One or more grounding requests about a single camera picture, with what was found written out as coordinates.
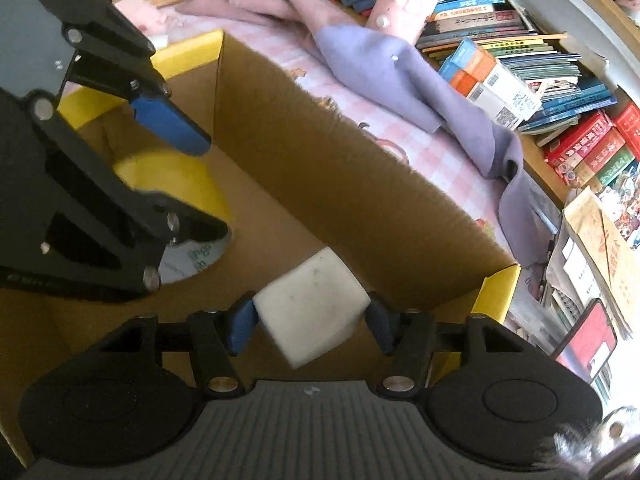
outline phone screen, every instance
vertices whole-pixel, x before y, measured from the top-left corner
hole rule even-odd
[[[591,383],[616,348],[618,339],[601,300],[593,300],[554,352],[555,359]]]

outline gray ribbed panel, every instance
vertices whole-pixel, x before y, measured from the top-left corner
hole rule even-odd
[[[259,381],[210,402],[174,446],[126,466],[88,469],[39,460],[24,480],[557,480],[496,470],[437,439],[418,409],[360,381]]]

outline white button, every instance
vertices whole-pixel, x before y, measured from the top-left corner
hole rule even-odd
[[[376,25],[380,28],[387,28],[389,25],[391,25],[391,20],[389,20],[389,18],[384,14],[380,14],[376,18]]]

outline purple cloth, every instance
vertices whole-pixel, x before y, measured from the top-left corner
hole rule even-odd
[[[522,266],[544,261],[546,251],[524,180],[522,145],[514,132],[489,120],[404,40],[353,25],[324,27],[314,39],[324,63],[343,85],[428,134],[444,127],[482,176],[507,180],[498,206],[504,236]]]

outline white block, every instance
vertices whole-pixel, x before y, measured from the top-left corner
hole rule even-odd
[[[254,296],[260,321],[293,369],[350,338],[369,296],[330,249]]]

